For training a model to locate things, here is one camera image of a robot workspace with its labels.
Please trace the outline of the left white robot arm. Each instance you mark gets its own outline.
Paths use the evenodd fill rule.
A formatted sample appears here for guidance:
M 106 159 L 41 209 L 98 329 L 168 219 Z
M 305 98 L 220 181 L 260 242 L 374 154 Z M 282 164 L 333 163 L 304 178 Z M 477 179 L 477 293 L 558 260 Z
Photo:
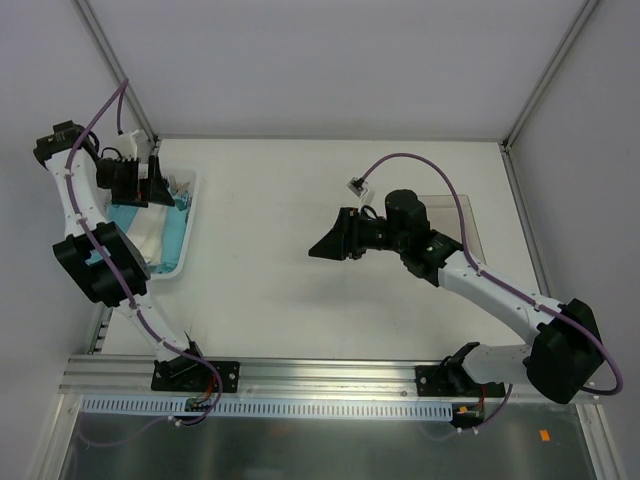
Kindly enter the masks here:
M 156 377 L 176 379 L 188 390 L 203 387 L 209 367 L 197 344 L 156 306 L 142 253 L 108 219 L 101 199 L 107 191 L 120 205 L 173 206 L 158 157 L 142 160 L 135 148 L 120 147 L 117 157 L 106 158 L 95 134 L 73 121 L 37 139 L 33 153 L 54 179 L 63 207 L 64 238 L 53 247 L 59 264 L 91 302 L 120 312 L 139 329 L 154 349 Z

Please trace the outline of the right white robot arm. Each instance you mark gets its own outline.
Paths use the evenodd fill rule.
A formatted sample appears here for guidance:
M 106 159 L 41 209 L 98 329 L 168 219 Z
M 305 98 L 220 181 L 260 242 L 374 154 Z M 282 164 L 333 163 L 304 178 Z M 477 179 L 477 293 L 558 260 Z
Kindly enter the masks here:
M 520 338 L 509 346 L 469 342 L 450 356 L 443 380 L 459 395 L 470 395 L 482 384 L 528 383 L 545 398 L 567 404 L 603 362 L 586 304 L 516 296 L 514 285 L 467 256 L 462 244 L 433 229 L 424 214 L 415 220 L 405 214 L 370 218 L 344 207 L 308 254 L 344 261 L 369 250 L 398 254 L 412 275 L 465 298 Z

